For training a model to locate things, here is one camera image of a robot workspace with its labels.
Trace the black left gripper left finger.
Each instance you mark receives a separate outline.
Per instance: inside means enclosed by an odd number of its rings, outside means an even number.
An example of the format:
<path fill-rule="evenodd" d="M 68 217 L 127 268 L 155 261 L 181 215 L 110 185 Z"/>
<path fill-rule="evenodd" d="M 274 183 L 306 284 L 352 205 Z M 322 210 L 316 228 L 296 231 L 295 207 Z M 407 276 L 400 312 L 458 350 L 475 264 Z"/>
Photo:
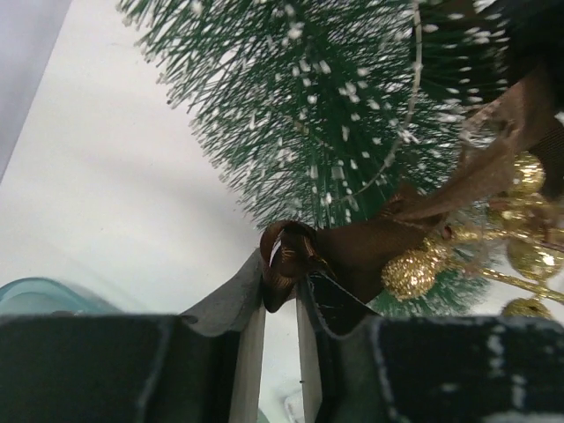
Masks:
<path fill-rule="evenodd" d="M 180 314 L 1 314 L 2 421 L 257 421 L 261 272 Z"/>

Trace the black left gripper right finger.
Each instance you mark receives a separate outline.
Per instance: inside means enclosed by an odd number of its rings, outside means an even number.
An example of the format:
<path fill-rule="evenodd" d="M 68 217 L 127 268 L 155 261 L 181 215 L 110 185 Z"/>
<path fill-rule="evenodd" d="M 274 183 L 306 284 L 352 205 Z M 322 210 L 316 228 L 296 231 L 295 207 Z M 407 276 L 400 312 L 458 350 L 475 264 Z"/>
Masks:
<path fill-rule="evenodd" d="M 297 287 L 308 422 L 560 422 L 563 329 L 522 316 L 382 317 L 320 273 Z"/>

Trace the gold glitter berry sprig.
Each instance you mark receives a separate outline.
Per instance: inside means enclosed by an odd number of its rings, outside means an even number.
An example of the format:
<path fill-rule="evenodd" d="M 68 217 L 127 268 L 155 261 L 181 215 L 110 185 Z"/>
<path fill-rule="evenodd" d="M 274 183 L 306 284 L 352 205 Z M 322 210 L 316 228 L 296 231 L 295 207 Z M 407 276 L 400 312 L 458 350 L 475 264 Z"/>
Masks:
<path fill-rule="evenodd" d="M 487 208 L 490 228 L 445 226 L 440 238 L 426 238 L 421 248 L 409 249 L 388 262 L 382 271 L 385 289 L 398 301 L 425 296 L 439 273 L 456 270 L 476 274 L 531 293 L 515 298 L 501 310 L 503 315 L 549 319 L 544 300 L 563 302 L 563 295 L 547 282 L 563 269 L 563 208 L 540 193 L 546 180 L 541 161 L 524 152 L 514 162 L 514 179 L 509 189 L 494 197 Z M 516 276 L 505 275 L 482 265 L 480 259 L 464 262 L 454 249 L 479 245 L 483 249 L 502 243 Z"/>

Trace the small green christmas tree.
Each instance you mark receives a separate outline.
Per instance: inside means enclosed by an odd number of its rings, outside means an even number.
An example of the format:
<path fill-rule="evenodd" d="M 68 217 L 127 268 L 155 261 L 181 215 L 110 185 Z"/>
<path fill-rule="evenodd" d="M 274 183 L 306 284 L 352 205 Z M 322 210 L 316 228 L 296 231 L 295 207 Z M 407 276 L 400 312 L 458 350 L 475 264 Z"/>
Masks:
<path fill-rule="evenodd" d="M 259 226 L 362 221 L 450 170 L 451 108 L 499 93 L 508 18 L 473 1 L 121 1 L 172 107 Z"/>

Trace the brown ribbon bow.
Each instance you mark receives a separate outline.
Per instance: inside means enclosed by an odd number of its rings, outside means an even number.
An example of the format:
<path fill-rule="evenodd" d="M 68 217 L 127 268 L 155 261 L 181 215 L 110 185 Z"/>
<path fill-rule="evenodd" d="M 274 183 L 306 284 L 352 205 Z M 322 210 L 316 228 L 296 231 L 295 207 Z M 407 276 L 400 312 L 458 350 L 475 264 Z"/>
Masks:
<path fill-rule="evenodd" d="M 314 229 L 295 220 L 268 226 L 260 240 L 266 309 L 278 311 L 311 271 L 327 272 L 357 300 L 370 302 L 384 288 L 385 266 L 421 246 L 449 213 L 508 191 L 522 152 L 536 155 L 547 166 L 549 186 L 560 188 L 563 126 L 555 115 L 562 108 L 555 77 L 539 63 L 470 118 L 468 129 L 496 122 L 501 130 L 488 147 L 463 150 L 438 190 L 422 196 L 401 183 L 373 217 L 345 226 Z"/>

